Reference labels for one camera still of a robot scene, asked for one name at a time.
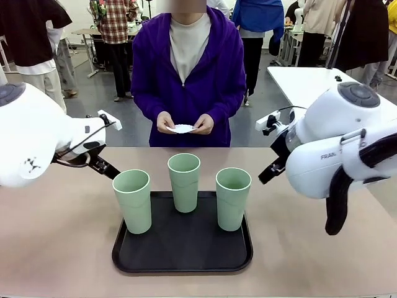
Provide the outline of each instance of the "beige pants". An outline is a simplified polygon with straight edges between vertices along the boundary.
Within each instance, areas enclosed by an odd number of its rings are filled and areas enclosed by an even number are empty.
[[[61,106],[66,114],[65,101],[63,100],[60,77],[56,69],[45,74],[23,74],[22,79],[25,83],[35,86],[50,96]]]

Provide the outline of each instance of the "yellow jacket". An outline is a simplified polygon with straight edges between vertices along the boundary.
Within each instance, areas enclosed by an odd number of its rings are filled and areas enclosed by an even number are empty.
[[[389,29],[397,34],[397,0],[394,0],[388,6]]]

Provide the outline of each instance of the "purple jacket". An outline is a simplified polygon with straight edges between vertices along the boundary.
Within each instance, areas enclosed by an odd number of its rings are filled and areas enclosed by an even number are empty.
[[[222,12],[207,7],[211,19],[208,45],[184,86],[171,64],[170,14],[145,23],[133,43],[132,94],[153,122],[151,147],[230,147],[229,118],[246,90],[243,43]],[[210,135],[168,135],[157,131],[157,116],[170,113],[175,124],[194,125],[202,114],[214,120]]]

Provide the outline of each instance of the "hand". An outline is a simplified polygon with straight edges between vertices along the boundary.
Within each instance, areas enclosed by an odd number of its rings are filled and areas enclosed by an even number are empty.
[[[203,114],[193,126],[196,130],[193,130],[192,133],[196,133],[197,135],[209,135],[212,132],[213,126],[214,122],[211,116]]]
[[[175,124],[171,119],[171,115],[163,111],[157,116],[157,129],[159,132],[166,133],[168,135],[175,134],[174,132],[170,131],[167,129],[169,127],[170,129],[175,128]]]

